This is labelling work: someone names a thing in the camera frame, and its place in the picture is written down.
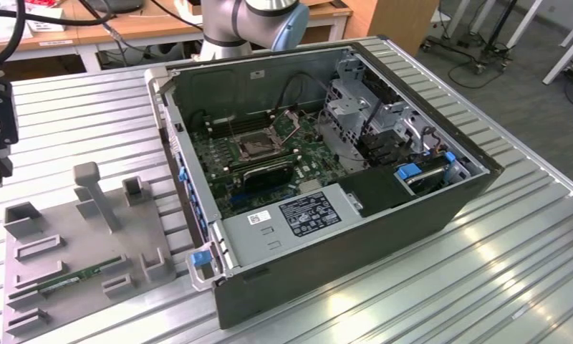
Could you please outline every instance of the aluminum extrusion table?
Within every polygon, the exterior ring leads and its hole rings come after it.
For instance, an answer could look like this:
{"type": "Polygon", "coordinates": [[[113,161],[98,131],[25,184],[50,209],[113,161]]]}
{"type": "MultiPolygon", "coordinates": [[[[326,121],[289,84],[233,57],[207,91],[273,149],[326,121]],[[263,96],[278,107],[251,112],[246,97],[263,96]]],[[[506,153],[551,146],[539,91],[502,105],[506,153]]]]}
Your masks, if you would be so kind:
{"type": "MultiPolygon", "coordinates": [[[[506,170],[439,233],[229,330],[186,275],[191,241],[143,68],[15,84],[21,142],[0,218],[21,200],[71,201],[69,169],[94,160],[103,189],[134,174],[150,181],[179,275],[29,343],[573,343],[573,183],[393,44],[361,43],[506,170]]],[[[0,225],[0,312],[3,237],[0,225]]]]}

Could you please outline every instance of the metal bracket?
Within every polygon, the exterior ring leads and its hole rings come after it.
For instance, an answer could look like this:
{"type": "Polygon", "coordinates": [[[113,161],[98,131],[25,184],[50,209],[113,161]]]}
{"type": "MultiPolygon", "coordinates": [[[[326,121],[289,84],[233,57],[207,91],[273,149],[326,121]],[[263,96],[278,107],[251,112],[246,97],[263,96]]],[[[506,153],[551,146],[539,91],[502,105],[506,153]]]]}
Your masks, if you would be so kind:
{"type": "Polygon", "coordinates": [[[217,274],[215,270],[214,270],[214,276],[210,279],[205,279],[199,276],[199,272],[197,271],[197,268],[193,265],[193,259],[191,256],[194,253],[197,252],[203,252],[210,250],[211,246],[213,246],[213,242],[207,242],[206,244],[203,244],[201,247],[191,249],[190,251],[186,252],[186,256],[185,256],[185,261],[186,261],[186,268],[189,270],[189,275],[190,275],[190,281],[193,283],[193,288],[198,291],[202,292],[207,289],[211,288],[211,284],[223,279],[225,275],[223,274],[217,274]]]}

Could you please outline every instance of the white label sticker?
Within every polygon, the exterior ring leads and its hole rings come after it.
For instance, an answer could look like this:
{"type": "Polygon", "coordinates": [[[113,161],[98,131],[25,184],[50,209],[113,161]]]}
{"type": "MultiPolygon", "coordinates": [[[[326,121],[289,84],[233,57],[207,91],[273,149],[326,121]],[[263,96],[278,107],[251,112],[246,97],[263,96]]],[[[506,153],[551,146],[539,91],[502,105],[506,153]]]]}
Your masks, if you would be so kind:
{"type": "Polygon", "coordinates": [[[250,224],[259,224],[262,221],[266,221],[271,218],[271,216],[269,215],[269,211],[263,210],[259,213],[247,215],[247,222],[250,222],[250,224]]]}
{"type": "Polygon", "coordinates": [[[74,41],[71,41],[70,39],[66,41],[50,41],[50,42],[39,42],[39,46],[41,47],[46,47],[49,45],[65,45],[65,44],[71,44],[74,41]]]}
{"type": "Polygon", "coordinates": [[[263,70],[255,70],[254,72],[250,72],[250,80],[261,79],[262,77],[265,77],[263,70]]]}

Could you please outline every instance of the motherboard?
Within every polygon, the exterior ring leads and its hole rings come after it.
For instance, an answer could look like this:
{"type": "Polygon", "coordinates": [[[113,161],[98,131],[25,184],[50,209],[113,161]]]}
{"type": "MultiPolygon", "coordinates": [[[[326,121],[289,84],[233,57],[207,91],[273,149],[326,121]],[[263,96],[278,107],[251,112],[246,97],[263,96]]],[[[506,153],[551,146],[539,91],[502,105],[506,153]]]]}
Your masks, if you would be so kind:
{"type": "Polygon", "coordinates": [[[317,131],[318,114],[285,110],[205,128],[193,147],[222,217],[305,194],[346,175],[317,131]]]}

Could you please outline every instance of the green circuit board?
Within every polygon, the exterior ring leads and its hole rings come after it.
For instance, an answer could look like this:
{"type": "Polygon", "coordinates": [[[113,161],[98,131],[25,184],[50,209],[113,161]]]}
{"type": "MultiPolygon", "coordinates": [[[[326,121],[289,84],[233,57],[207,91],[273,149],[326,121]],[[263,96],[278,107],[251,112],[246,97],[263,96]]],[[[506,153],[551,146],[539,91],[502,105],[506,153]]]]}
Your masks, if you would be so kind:
{"type": "MultiPolygon", "coordinates": [[[[205,133],[191,133],[197,158],[223,219],[299,195],[310,183],[317,187],[326,186],[346,174],[333,152],[318,140],[314,118],[301,117],[298,124],[298,131],[279,146],[279,151],[273,152],[274,156],[258,161],[242,161],[237,137],[247,133],[214,139],[205,133]],[[281,163],[294,167],[290,181],[266,190],[242,193],[243,174],[281,163]]],[[[287,118],[279,118],[273,123],[273,129],[283,140],[294,130],[294,123],[287,118]]]]}

